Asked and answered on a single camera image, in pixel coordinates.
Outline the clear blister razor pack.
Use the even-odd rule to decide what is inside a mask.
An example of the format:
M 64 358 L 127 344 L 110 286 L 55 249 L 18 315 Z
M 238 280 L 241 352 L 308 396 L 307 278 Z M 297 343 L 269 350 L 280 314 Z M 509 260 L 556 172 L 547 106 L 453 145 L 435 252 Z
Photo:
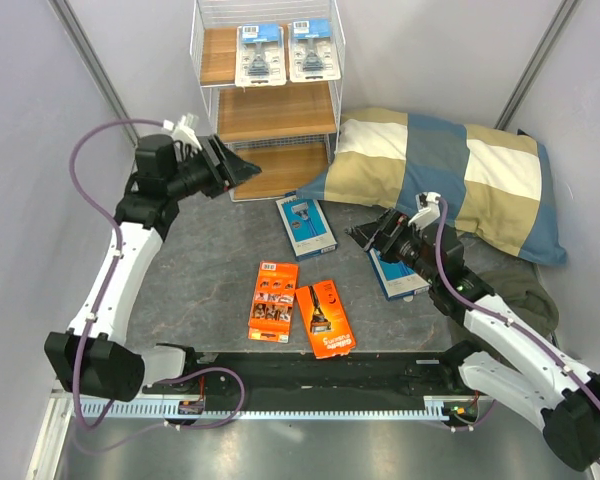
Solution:
M 287 82 L 284 30 L 278 24 L 237 28 L 234 83 L 237 87 L 282 86 Z
M 289 25 L 289 79 L 293 83 L 341 79 L 331 23 L 326 18 L 292 21 Z

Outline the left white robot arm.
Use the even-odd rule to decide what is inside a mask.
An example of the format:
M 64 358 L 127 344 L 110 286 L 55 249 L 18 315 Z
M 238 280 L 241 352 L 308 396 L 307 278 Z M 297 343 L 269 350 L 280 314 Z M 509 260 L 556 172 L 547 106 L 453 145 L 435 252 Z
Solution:
M 168 134 L 140 139 L 131 174 L 113 215 L 109 247 L 94 285 L 64 332 L 44 352 L 63 388 L 128 402 L 146 384 L 141 355 L 126 348 L 130 314 L 148 267 L 176 220 L 181 200 L 215 198 L 260 174 L 216 135 L 191 143 Z

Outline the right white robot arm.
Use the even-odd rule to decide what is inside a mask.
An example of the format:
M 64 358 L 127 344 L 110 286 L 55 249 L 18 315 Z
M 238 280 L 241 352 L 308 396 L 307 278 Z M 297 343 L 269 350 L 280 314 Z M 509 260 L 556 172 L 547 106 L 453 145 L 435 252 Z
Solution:
M 470 345 L 438 368 L 447 392 L 467 387 L 526 419 L 554 455 L 576 471 L 600 467 L 600 371 L 559 350 L 518 316 L 464 260 L 464 245 L 442 220 L 411 220 L 393 209 L 347 234 L 388 263 L 429 284 L 435 307 L 498 353 Z

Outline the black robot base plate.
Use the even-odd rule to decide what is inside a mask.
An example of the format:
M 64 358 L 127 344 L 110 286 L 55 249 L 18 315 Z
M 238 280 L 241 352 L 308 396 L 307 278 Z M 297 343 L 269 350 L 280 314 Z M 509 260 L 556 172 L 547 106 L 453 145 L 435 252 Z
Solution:
M 185 350 L 184 372 L 209 367 L 237 373 L 245 385 L 243 406 L 253 408 L 402 407 L 424 396 L 476 393 L 451 371 L 446 352 L 351 352 L 317 360 L 311 353 Z

